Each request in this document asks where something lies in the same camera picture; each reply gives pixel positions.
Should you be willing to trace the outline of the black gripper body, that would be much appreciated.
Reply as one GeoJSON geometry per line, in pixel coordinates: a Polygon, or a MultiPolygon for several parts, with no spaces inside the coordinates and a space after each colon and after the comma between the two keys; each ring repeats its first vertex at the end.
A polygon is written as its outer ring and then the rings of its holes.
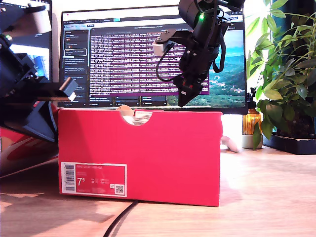
{"type": "Polygon", "coordinates": [[[174,77],[174,83],[200,83],[207,77],[213,61],[219,54],[219,47],[209,47],[206,52],[203,49],[185,48],[180,58],[179,67],[182,73],[174,77]]]}

